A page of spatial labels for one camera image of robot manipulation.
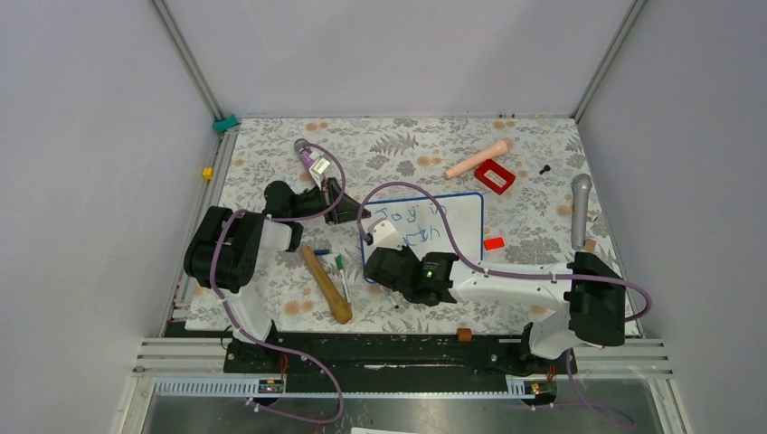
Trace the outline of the blue-framed whiteboard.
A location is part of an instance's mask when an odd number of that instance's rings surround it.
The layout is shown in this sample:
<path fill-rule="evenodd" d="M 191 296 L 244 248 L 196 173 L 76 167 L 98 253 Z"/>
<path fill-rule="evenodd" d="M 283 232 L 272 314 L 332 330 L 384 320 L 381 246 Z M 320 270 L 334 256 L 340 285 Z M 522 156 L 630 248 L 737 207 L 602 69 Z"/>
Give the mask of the blue-framed whiteboard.
<path fill-rule="evenodd" d="M 470 259 L 482 259 L 484 196 L 476 192 L 453 193 L 438 195 L 436 200 L 447 216 L 460 251 Z M 366 231 L 370 231 L 372 224 L 387 220 L 418 258 L 430 252 L 454 251 L 440 213 L 425 196 L 372 201 L 365 209 L 371 213 L 362 219 Z"/>

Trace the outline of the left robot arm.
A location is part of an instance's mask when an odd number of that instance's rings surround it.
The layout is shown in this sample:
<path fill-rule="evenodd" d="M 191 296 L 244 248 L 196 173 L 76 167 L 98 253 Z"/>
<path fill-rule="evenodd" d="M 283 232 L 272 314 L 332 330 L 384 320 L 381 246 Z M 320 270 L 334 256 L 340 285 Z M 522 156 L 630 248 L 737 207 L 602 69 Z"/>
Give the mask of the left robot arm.
<path fill-rule="evenodd" d="M 272 252 L 296 251 L 303 234 L 302 220 L 322 216 L 326 224 L 334 225 L 353 222 L 358 215 L 364 219 L 372 216 L 342 191 L 335 177 L 301 193 L 274 181 L 266 187 L 264 198 L 262 212 L 209 207 L 183 263 L 187 276 L 217 296 L 232 323 L 234 337 L 249 342 L 246 360 L 261 372 L 278 365 L 281 350 L 267 338 L 271 317 L 255 292 L 245 289 L 258 261 Z"/>

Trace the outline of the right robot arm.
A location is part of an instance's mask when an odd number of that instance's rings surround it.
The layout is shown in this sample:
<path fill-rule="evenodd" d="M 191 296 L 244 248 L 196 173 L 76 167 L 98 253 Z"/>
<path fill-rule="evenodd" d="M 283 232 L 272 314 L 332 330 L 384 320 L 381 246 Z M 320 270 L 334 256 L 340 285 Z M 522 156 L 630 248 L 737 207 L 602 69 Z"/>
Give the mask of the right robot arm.
<path fill-rule="evenodd" d="M 578 252 L 570 262 L 469 265 L 452 252 L 422 257 L 408 247 L 376 248 L 364 275 L 413 304 L 510 302 L 551 310 L 526 327 L 518 349 L 524 368 L 540 373 L 566 350 L 589 344 L 617 347 L 625 342 L 626 288 L 597 256 Z"/>

